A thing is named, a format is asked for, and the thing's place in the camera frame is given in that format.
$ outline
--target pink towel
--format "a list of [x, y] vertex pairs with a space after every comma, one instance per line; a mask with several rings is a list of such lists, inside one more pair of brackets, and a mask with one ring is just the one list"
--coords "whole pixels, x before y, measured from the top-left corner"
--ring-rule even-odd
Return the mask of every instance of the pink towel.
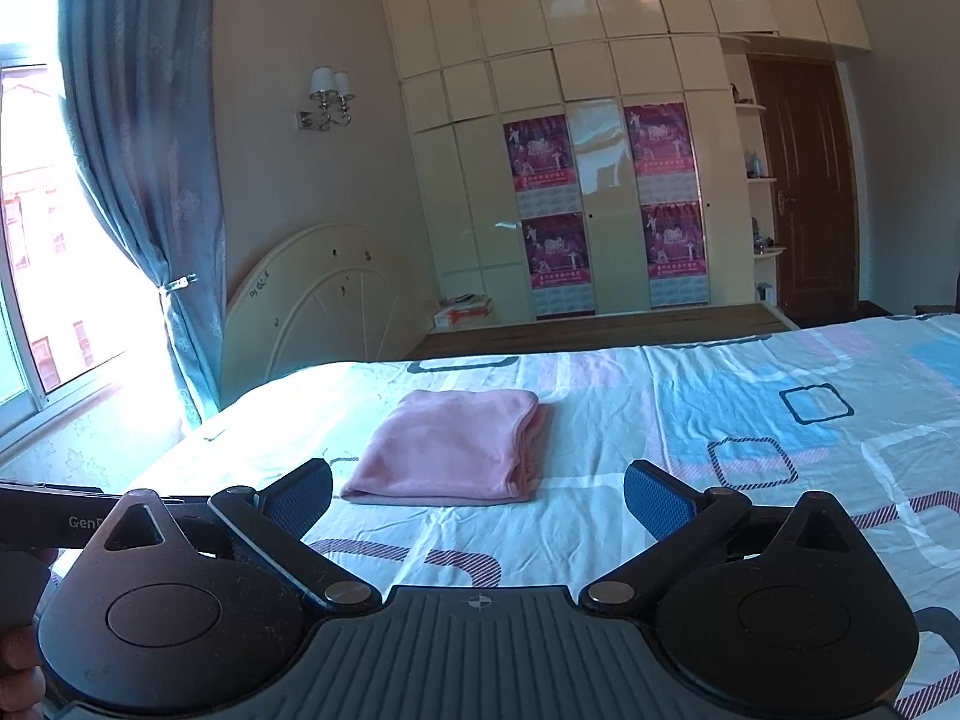
[[544, 407], [525, 389], [415, 389], [373, 432], [340, 498], [396, 506], [491, 506], [530, 498]]

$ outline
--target door handle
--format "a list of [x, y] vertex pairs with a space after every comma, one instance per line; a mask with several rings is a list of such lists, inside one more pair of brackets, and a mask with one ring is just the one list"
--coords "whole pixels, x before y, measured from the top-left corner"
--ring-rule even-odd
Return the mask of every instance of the door handle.
[[795, 197], [787, 197], [786, 194], [784, 194], [784, 190], [776, 191], [776, 210], [779, 211], [780, 215], [784, 215], [786, 212], [786, 204], [789, 202], [797, 202], [797, 199]]

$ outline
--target lampshade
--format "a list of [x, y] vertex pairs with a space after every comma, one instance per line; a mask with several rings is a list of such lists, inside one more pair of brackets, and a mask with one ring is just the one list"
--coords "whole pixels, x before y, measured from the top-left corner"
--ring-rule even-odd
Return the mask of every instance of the lampshade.
[[345, 100], [351, 100], [353, 98], [353, 89], [350, 87], [350, 76], [346, 73], [334, 74], [333, 82], [336, 84], [340, 97]]
[[333, 68], [323, 66], [310, 74], [310, 97], [325, 92], [332, 92], [337, 88], [333, 79]]

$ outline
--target white headboard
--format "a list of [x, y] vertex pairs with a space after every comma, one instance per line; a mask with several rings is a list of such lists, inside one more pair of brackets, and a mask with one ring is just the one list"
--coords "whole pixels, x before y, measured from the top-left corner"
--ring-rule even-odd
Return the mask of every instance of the white headboard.
[[434, 306], [409, 263], [367, 230], [304, 230], [264, 257], [227, 306], [221, 405], [306, 365], [403, 359]]

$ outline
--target curtain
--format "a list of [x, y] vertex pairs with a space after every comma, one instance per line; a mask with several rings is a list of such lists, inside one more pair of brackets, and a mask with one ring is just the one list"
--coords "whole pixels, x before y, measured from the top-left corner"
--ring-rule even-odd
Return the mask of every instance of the curtain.
[[218, 410], [227, 288], [212, 11], [213, 0], [59, 0], [64, 120], [80, 181], [104, 229], [160, 291], [194, 425]]

